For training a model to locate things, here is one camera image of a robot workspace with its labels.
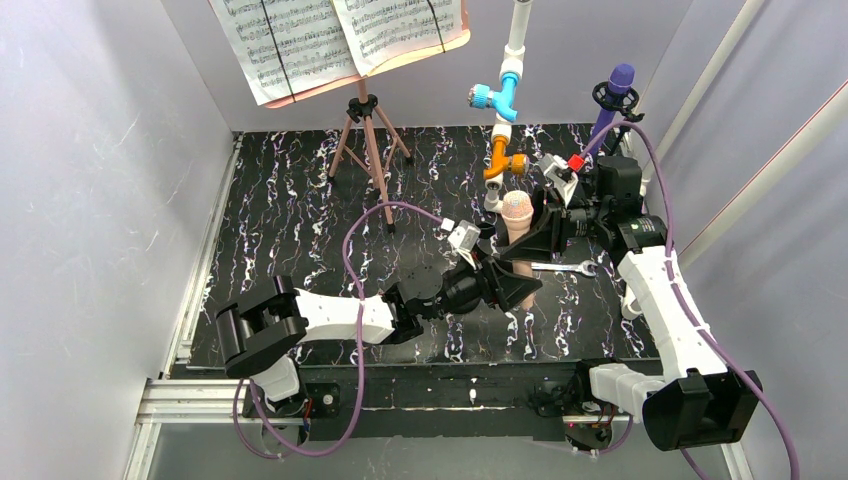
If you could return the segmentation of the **pink microphone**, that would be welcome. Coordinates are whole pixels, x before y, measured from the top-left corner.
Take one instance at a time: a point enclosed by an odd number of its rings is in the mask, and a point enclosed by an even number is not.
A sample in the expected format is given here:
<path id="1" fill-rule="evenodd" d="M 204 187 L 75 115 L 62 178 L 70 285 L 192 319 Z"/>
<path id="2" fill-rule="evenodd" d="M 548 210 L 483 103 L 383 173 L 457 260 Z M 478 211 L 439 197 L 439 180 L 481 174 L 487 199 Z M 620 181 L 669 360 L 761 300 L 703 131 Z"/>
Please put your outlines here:
<path id="1" fill-rule="evenodd" d="M 513 190 L 504 195 L 500 215 L 506 227 L 508 245 L 511 246 L 529 231 L 533 214 L 532 200 L 527 192 Z M 531 264 L 527 261 L 514 260 L 513 271 L 528 277 L 534 276 Z M 529 294 L 522 301 L 522 308 L 530 310 L 534 305 L 534 299 L 535 293 Z"/>

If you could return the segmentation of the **black round-base mic stand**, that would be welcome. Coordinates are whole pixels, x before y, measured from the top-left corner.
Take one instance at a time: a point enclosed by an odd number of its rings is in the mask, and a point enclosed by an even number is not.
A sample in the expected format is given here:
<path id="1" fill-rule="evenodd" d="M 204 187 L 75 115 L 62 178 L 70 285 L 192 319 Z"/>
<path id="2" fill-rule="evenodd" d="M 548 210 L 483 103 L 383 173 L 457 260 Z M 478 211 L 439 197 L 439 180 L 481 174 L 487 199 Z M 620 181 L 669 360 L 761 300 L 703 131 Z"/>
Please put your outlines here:
<path id="1" fill-rule="evenodd" d="M 472 253 L 476 258 L 483 258 L 496 252 L 497 228 L 489 222 L 479 222 L 476 227 L 480 230 Z"/>

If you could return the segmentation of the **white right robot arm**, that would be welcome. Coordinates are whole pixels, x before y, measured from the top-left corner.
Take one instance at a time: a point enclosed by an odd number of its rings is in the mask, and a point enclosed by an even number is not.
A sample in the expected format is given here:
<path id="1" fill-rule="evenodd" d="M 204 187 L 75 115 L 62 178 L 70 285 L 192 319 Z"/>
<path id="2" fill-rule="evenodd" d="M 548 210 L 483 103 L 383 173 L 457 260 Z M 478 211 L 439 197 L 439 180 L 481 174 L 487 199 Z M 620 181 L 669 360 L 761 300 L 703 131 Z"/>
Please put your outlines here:
<path id="1" fill-rule="evenodd" d="M 583 158 L 545 155 L 538 163 L 549 187 L 532 196 L 533 215 L 502 256 L 545 262 L 572 238 L 593 238 L 627 287 L 622 314 L 642 316 L 653 335 L 662 372 L 639 373 L 615 360 L 578 364 L 567 399 L 610 405 L 645 426 L 661 451 L 740 441 L 759 403 L 755 372 L 738 373 L 710 347 L 708 325 L 692 306 L 676 254 L 666 249 L 663 220 L 642 211 L 642 171 L 636 160 L 601 158 L 586 179 Z"/>

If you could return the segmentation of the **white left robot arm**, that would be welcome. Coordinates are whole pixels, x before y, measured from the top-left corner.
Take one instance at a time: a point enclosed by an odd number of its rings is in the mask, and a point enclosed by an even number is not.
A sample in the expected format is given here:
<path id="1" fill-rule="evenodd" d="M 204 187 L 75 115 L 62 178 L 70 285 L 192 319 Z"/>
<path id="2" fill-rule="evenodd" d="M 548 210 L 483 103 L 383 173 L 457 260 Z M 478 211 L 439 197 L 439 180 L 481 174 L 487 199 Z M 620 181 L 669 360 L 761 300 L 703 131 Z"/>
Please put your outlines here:
<path id="1" fill-rule="evenodd" d="M 423 333 L 422 321 L 462 315 L 486 303 L 508 312 L 542 286 L 533 275 L 514 272 L 510 262 L 488 257 L 478 268 L 466 262 L 440 272 L 419 266 L 381 294 L 359 300 L 313 294 L 276 276 L 268 287 L 248 291 L 216 315 L 216 329 L 230 379 L 249 379 L 268 400 L 300 391 L 288 353 L 304 342 L 361 340 L 394 345 Z"/>

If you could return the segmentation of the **silver open-end wrench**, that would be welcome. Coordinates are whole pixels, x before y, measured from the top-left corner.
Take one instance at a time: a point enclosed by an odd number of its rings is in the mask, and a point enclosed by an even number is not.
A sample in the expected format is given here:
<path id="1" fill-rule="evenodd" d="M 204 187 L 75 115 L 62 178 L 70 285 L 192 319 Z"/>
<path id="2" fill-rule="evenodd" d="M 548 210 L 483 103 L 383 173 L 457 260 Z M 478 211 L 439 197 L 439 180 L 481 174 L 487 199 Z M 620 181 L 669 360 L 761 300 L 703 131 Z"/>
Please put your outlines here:
<path id="1" fill-rule="evenodd" d="M 532 262 L 531 268 L 535 271 L 569 272 L 587 278 L 593 278 L 597 275 L 598 264 L 591 260 L 572 264 Z"/>

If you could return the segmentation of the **orange pipe valve fitting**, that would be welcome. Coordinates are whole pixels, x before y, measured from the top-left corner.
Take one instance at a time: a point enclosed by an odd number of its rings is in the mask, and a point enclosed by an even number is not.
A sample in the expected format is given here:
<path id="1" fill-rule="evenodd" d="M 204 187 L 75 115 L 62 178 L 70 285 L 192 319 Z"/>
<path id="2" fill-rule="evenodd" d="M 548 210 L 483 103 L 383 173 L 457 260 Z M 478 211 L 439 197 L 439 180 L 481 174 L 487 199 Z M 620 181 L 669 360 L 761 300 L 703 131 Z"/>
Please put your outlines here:
<path id="1" fill-rule="evenodd" d="M 528 156 L 522 153 L 512 155 L 506 154 L 506 147 L 509 144 L 509 139 L 504 135 L 495 135 L 492 142 L 492 155 L 490 165 L 483 171 L 483 178 L 491 180 L 504 172 L 510 172 L 513 175 L 523 175 L 527 171 L 529 165 Z"/>

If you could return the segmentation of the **purple microphone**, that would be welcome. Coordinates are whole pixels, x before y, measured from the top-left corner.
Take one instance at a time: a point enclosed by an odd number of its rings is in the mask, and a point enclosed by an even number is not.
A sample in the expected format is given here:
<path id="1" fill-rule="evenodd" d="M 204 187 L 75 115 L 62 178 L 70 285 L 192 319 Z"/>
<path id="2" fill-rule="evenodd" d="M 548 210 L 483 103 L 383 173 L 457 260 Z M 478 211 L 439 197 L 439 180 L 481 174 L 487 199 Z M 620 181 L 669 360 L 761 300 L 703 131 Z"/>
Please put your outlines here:
<path id="1" fill-rule="evenodd" d="M 614 67 L 607 81 L 594 87 L 592 98 L 600 111 L 590 134 L 591 139 L 609 125 L 616 114 L 627 121 L 641 120 L 642 115 L 634 112 L 639 101 L 639 94 L 633 89 L 634 78 L 635 68 L 631 64 L 621 63 Z"/>

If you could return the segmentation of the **pink tripod music stand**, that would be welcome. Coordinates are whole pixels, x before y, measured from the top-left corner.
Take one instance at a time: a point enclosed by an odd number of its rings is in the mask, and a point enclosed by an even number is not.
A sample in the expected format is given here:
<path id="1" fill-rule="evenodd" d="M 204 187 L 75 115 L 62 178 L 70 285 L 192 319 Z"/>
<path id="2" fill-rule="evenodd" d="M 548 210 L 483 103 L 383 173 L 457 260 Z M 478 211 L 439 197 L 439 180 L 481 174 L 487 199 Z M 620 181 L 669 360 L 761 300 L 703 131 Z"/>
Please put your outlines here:
<path id="1" fill-rule="evenodd" d="M 370 175 L 372 184 L 377 191 L 377 199 L 380 203 L 386 203 L 389 201 L 389 195 L 385 174 L 391 168 L 393 159 L 395 158 L 395 152 L 399 150 L 407 164 L 414 162 L 413 155 L 401 139 L 397 129 L 390 122 L 388 115 L 382 109 L 378 97 L 368 91 L 365 80 L 363 78 L 358 79 L 355 85 L 357 95 L 348 102 L 348 108 L 346 110 L 347 118 L 330 164 L 327 180 L 330 183 L 335 182 L 339 165 L 343 157 L 347 155 L 363 171 Z M 385 157 L 381 156 L 378 151 L 374 117 L 377 117 L 382 123 L 391 138 L 389 152 Z M 353 125 L 358 123 L 362 123 L 365 137 L 363 158 L 360 158 L 347 146 L 347 140 L 353 130 Z"/>

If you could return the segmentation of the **sheet music book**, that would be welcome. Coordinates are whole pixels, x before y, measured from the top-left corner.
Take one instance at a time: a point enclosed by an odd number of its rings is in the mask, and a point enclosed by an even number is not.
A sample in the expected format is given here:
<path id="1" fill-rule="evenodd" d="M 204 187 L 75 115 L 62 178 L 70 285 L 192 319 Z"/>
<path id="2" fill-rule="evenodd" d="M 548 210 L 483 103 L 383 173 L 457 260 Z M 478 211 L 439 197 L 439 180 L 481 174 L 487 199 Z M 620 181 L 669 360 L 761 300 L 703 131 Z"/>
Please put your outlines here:
<path id="1" fill-rule="evenodd" d="M 213 1 L 260 106 L 445 53 L 470 37 L 462 1 Z"/>

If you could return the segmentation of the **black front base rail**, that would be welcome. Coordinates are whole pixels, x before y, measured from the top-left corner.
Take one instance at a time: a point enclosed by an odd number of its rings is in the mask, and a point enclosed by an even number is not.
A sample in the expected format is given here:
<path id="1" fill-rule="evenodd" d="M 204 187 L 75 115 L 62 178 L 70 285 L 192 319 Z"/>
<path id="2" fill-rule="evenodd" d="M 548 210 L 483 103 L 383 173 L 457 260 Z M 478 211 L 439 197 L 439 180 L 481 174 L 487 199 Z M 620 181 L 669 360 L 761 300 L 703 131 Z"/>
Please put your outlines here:
<path id="1" fill-rule="evenodd" d="M 605 443 L 626 414 L 578 398 L 579 361 L 372 365 L 355 438 L 569 436 Z"/>

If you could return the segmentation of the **white PVC pipe frame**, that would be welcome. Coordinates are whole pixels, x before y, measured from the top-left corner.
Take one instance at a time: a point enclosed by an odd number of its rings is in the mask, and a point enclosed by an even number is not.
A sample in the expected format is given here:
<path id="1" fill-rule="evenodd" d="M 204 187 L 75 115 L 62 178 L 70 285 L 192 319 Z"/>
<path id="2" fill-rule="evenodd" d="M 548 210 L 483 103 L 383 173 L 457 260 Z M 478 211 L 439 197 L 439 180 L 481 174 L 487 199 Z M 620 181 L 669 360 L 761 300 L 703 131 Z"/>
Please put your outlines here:
<path id="1" fill-rule="evenodd" d="M 523 175 L 530 166 L 525 154 L 509 154 L 507 147 L 512 138 L 512 127 L 518 117 L 515 98 L 524 72 L 525 38 L 528 31 L 532 1 L 514 3 L 509 38 L 504 47 L 503 60 L 499 72 L 501 89 L 496 91 L 486 85 L 476 84 L 469 91 L 468 101 L 473 108 L 491 108 L 496 112 L 496 121 L 491 133 L 492 155 L 490 165 L 483 171 L 487 193 L 484 207 L 490 213 L 501 216 L 506 225 L 509 244 L 526 238 L 531 231 L 531 215 L 535 208 L 525 192 L 511 191 L 500 195 L 503 174 L 510 172 Z M 592 91 L 593 99 L 601 107 L 598 119 L 592 130 L 597 140 L 587 151 L 596 154 L 603 142 L 603 129 L 613 123 L 616 115 L 623 120 L 637 123 L 643 119 L 635 112 L 639 94 L 632 88 L 635 69 L 632 65 L 617 65 L 605 82 L 597 84 Z"/>

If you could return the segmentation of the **white wall pipe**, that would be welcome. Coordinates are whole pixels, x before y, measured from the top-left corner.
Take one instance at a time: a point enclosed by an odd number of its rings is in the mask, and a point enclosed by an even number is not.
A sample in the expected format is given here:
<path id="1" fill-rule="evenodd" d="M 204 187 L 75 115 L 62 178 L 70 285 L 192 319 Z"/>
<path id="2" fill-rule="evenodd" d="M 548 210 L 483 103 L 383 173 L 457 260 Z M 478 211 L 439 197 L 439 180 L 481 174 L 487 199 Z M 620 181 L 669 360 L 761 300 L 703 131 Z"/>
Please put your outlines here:
<path id="1" fill-rule="evenodd" d="M 646 130 L 670 156 L 684 127 L 754 23 L 764 1 L 691 1 L 647 85 Z"/>

